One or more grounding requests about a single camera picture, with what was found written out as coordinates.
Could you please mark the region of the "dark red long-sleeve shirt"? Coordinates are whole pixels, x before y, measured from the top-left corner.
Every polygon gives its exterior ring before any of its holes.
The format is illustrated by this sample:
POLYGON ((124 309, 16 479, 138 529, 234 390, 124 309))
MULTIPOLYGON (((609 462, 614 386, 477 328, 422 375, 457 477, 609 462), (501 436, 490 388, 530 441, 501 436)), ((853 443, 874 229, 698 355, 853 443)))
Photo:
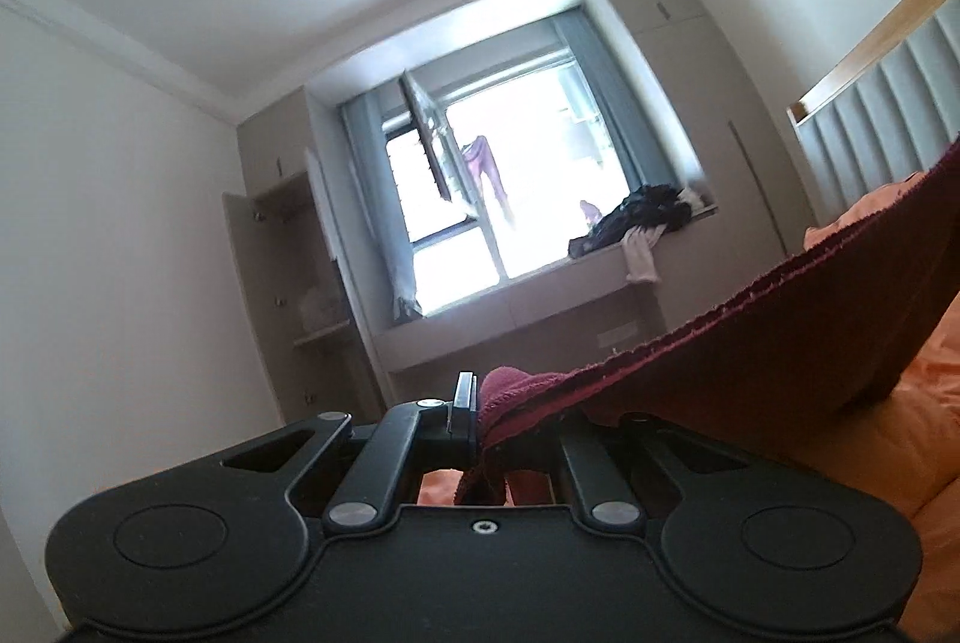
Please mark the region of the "dark red long-sleeve shirt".
POLYGON ((672 333, 567 373, 493 370, 460 505, 498 505, 508 448, 565 412, 652 415, 782 453, 884 399, 958 294, 958 152, 882 211, 839 228, 672 333))

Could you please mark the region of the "pile of dark clothes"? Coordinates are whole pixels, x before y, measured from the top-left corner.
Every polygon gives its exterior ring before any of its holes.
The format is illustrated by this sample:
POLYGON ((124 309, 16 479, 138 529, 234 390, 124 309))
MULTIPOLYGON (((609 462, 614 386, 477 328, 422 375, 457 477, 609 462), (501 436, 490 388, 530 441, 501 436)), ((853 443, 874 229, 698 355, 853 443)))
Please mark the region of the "pile of dark clothes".
POLYGON ((677 232, 706 211, 706 202, 692 188, 672 184, 641 184, 605 216, 589 222, 584 237, 568 243, 568 256, 579 259, 620 243, 630 230, 677 232))

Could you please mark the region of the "open grey wardrobe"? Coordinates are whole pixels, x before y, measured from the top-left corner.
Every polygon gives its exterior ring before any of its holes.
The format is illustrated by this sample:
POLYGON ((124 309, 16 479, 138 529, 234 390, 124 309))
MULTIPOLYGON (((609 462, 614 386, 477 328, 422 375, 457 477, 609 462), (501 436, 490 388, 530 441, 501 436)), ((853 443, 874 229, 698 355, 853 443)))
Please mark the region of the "open grey wardrobe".
POLYGON ((247 316, 281 417, 327 411, 376 422, 384 396, 361 339, 343 267, 324 219, 324 178, 313 150, 304 170, 254 196, 224 194, 231 250, 247 316), (340 292, 352 322, 306 334, 298 300, 311 287, 340 292))

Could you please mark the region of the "white bag in wardrobe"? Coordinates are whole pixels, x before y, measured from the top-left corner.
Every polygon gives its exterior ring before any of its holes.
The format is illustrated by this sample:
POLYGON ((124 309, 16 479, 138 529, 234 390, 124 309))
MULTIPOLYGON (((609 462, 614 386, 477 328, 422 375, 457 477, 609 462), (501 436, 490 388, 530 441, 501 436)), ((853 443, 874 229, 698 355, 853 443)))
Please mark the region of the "white bag in wardrobe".
POLYGON ((311 287, 298 300, 298 315, 306 334, 325 333, 352 322, 347 299, 335 290, 311 287))

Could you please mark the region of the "grey window seat desk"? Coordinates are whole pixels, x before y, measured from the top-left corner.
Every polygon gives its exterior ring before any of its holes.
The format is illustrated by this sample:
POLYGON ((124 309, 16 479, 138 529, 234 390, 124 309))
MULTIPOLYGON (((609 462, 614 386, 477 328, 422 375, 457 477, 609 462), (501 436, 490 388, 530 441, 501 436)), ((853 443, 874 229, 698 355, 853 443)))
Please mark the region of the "grey window seat desk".
POLYGON ((711 259, 703 223, 667 235, 652 254, 658 283, 628 282, 622 250, 610 246, 389 329, 374 338, 377 360, 397 383, 413 368, 501 339, 514 344, 522 333, 543 336, 551 328, 582 342, 590 355, 602 355, 623 349, 597 345, 597 336, 607 329, 636 322, 643 333, 640 342, 726 298, 726 279, 711 259))

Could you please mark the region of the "white garment hanging off ledge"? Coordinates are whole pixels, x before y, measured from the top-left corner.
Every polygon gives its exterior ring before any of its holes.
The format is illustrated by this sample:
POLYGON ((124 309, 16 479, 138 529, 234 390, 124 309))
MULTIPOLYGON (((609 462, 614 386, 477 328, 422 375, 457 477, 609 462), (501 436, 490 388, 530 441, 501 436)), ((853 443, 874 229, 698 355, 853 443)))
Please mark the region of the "white garment hanging off ledge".
POLYGON ((620 241, 623 261, 625 261, 626 280, 630 283, 658 283, 658 267, 652 250, 665 232, 664 225, 644 228, 631 227, 620 241))

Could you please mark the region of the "window with open sash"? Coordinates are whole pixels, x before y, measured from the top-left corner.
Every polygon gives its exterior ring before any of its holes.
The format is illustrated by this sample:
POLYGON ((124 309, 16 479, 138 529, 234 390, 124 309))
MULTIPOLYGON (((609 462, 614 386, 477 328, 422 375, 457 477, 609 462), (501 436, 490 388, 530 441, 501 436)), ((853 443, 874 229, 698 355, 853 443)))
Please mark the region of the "window with open sash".
POLYGON ((384 121, 413 246, 416 298, 431 315, 568 257, 568 243, 630 193, 612 134, 571 51, 514 64, 428 106, 438 186, 409 111, 384 121))

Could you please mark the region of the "purple garment outside window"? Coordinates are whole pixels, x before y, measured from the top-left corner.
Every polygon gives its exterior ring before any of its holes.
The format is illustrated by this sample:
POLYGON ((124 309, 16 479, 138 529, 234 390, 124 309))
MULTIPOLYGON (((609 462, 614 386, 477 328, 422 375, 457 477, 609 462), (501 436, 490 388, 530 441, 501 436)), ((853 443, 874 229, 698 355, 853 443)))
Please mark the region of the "purple garment outside window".
POLYGON ((506 222, 511 222, 512 211, 509 196, 506 193, 503 180, 501 180, 500 168, 498 168, 496 158, 491 152, 488 139, 485 136, 477 136, 470 144, 464 145, 460 152, 462 152, 464 162, 469 168, 473 183, 477 186, 478 191, 483 191, 483 183, 488 183, 491 191, 493 191, 494 199, 500 205, 501 214, 505 217, 506 222))

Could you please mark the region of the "orange duvet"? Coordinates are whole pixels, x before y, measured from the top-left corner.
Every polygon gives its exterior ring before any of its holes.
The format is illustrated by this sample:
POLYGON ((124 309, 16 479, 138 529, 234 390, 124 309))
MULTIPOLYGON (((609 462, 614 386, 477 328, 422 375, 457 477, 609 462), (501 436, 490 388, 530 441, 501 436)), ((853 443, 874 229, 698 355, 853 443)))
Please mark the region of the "orange duvet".
MULTIPOLYGON (((835 222, 812 228, 800 253, 839 228, 882 211, 924 173, 874 189, 835 222)), ((924 562, 901 616, 901 630, 918 641, 957 638, 958 294, 884 399, 844 412, 782 453, 742 450, 814 469, 887 501, 906 516, 921 537, 924 562)), ((457 503, 462 475, 452 469, 425 475, 421 503, 457 503)), ((544 474, 511 469, 505 501, 498 505, 544 505, 549 498, 544 474)))

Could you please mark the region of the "tall grey wardrobe right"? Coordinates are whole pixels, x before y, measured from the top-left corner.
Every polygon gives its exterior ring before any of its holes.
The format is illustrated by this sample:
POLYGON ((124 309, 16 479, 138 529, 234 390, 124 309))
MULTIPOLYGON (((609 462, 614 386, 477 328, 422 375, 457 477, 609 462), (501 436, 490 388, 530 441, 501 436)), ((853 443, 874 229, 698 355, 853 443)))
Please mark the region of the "tall grey wardrobe right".
POLYGON ((584 0, 662 147, 708 211, 656 244, 677 328, 802 250, 814 212, 781 131, 700 0, 584 0))

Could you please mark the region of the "left blue-grey curtain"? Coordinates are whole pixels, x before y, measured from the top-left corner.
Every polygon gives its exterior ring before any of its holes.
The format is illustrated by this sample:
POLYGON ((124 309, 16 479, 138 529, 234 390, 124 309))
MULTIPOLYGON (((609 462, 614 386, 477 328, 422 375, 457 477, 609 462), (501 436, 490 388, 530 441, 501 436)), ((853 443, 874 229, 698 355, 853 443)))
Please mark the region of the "left blue-grey curtain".
POLYGON ((387 155, 384 119, 376 92, 345 101, 340 115, 352 149, 364 211, 391 284, 392 317, 400 324, 415 321, 423 316, 423 311, 418 301, 413 244, 387 155))

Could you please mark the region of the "blue-grey curtain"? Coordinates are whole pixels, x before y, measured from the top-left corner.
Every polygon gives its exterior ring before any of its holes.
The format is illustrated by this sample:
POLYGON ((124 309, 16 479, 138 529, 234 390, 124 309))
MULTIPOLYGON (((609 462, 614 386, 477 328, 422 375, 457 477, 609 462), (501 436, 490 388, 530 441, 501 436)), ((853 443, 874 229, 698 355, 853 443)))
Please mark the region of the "blue-grey curtain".
POLYGON ((387 155, 384 119, 376 92, 345 101, 340 115, 352 149, 364 211, 391 284, 392 317, 400 324, 415 321, 423 316, 423 311, 418 301, 413 244, 387 155))
POLYGON ((596 100, 630 188, 701 183, 697 152, 631 33, 615 22, 615 41, 608 43, 582 7, 553 17, 553 25, 596 100))

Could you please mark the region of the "right blue-grey curtain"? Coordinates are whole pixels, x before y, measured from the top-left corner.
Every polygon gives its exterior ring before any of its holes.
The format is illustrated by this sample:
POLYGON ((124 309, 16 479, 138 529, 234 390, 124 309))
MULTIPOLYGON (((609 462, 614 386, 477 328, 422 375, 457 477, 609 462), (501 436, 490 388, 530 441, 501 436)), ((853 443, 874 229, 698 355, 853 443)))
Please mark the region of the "right blue-grey curtain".
POLYGON ((582 7, 553 17, 553 25, 596 100, 630 188, 701 183, 697 152, 631 33, 615 22, 615 41, 608 43, 582 7))

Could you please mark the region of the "wall socket plate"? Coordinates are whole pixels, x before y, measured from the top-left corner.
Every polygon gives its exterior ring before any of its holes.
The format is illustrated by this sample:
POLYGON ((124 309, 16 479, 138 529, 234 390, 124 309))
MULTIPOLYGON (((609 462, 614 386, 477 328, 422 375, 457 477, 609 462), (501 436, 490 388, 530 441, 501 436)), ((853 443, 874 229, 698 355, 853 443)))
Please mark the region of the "wall socket plate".
POLYGON ((636 322, 627 322, 620 324, 617 328, 607 329, 597 336, 597 345, 601 349, 615 349, 615 347, 626 347, 631 342, 641 339, 640 326, 636 322))

